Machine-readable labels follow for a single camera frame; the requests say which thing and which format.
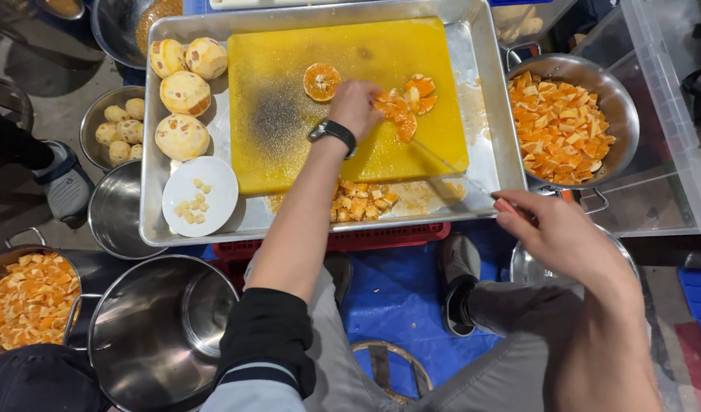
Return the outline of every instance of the black sleeve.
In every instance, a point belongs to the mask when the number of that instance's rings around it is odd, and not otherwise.
[[[307,304],[295,295],[253,287],[229,314],[221,338],[217,381],[227,370],[253,361],[272,361],[293,374],[302,399],[315,390],[315,363]]]

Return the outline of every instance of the knife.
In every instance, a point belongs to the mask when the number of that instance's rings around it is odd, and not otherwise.
[[[441,162],[442,164],[444,164],[445,166],[447,166],[450,170],[452,170],[452,171],[455,172],[455,173],[459,173],[459,172],[457,171],[456,168],[452,167],[452,164],[450,164],[449,162],[447,162],[446,160],[444,160],[444,159],[443,159],[440,155],[438,155],[437,153],[434,153],[429,147],[427,147],[427,145],[421,143],[419,140],[415,139],[414,137],[411,138],[411,141],[412,141],[415,145],[417,145],[418,147],[422,148],[425,152],[427,152],[427,154],[431,155],[432,157],[434,157],[435,159],[437,159],[439,162]],[[494,200],[492,206],[493,206],[494,209],[496,209],[497,211],[499,211],[499,212],[515,213],[515,214],[521,216],[522,218],[528,220],[529,223],[531,223],[532,225],[534,225],[534,227],[538,227],[538,226],[539,226],[539,221],[538,221],[538,219],[536,218],[536,216],[534,216],[534,215],[533,215],[532,213],[530,213],[529,211],[524,211],[522,208],[520,208],[520,207],[518,207],[518,206],[512,205],[509,201],[507,201],[507,200],[505,200],[505,199],[502,199],[501,197],[493,196],[493,194],[492,194],[491,192],[489,192],[488,190],[486,190],[480,183],[478,183],[478,182],[474,181],[473,179],[471,179],[470,177],[468,177],[467,174],[463,175],[463,177],[465,177],[465,179],[467,179],[467,181],[470,182],[470,183],[471,183],[475,188],[477,188],[479,191],[481,191],[481,192],[485,193],[486,195],[490,196],[490,198]]]

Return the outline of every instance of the yellow cutting board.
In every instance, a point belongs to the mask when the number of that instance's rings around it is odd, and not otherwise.
[[[327,116],[302,87],[314,63],[342,79],[368,79],[404,91],[411,76],[431,77],[437,104],[418,116],[414,138],[459,172],[468,167],[465,134],[444,27],[437,18],[234,34],[228,39],[231,164],[241,193],[289,189],[299,173],[309,132]],[[355,182],[448,174],[449,168],[413,143],[396,141],[383,122],[346,161],[341,176]]]

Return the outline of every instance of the watch strap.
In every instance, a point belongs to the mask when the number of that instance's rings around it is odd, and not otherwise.
[[[348,146],[348,155],[346,155],[346,159],[351,158],[355,154],[355,136],[346,128],[346,126],[328,119],[325,125],[325,133],[339,138],[346,144],[346,146]]]

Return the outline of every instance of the stainless steel bowl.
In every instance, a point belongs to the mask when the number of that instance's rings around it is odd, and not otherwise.
[[[635,262],[632,257],[630,257],[630,252],[627,251],[625,246],[620,243],[620,240],[610,233],[607,229],[604,229],[600,225],[595,225],[598,229],[602,230],[602,233],[612,241],[612,243],[617,246],[622,253],[623,257],[630,263],[632,271],[635,272],[635,276],[638,275],[638,268],[635,266]],[[546,267],[541,266],[534,257],[532,257],[521,242],[516,244],[513,249],[513,256],[511,256],[511,267],[510,267],[511,282],[516,283],[526,283],[529,285],[540,285],[540,284],[557,284],[557,285],[575,285],[577,281],[566,276],[557,276],[551,270]]]
[[[531,72],[532,75],[539,75],[543,79],[562,80],[575,86],[582,86],[591,93],[600,95],[598,106],[605,115],[605,120],[610,123],[607,134],[616,138],[610,152],[602,159],[602,167],[594,173],[592,179],[581,185],[559,185],[527,172],[530,189],[546,186],[575,190],[593,188],[627,167],[638,149],[640,123],[635,104],[615,76],[598,64],[579,56],[546,53],[524,60],[508,72],[506,79],[511,80],[525,71]]]
[[[137,22],[154,0],[93,0],[91,5],[91,32],[99,46],[127,67],[144,70],[147,60],[137,47]]]
[[[208,263],[168,255],[128,270],[99,298],[88,356],[120,410],[197,410],[213,391],[218,343],[238,301]]]
[[[140,238],[142,162],[118,166],[96,185],[88,203],[91,235],[102,249],[121,259],[147,259],[167,248],[147,245]]]
[[[145,88],[142,86],[125,86],[106,92],[96,99],[83,115],[78,136],[81,142],[81,150],[86,154],[86,158],[101,170],[109,171],[114,169],[114,165],[109,160],[109,147],[96,141],[96,129],[102,123],[107,122],[107,119],[104,117],[104,109],[115,104],[124,108],[126,101],[134,98],[144,99]]]

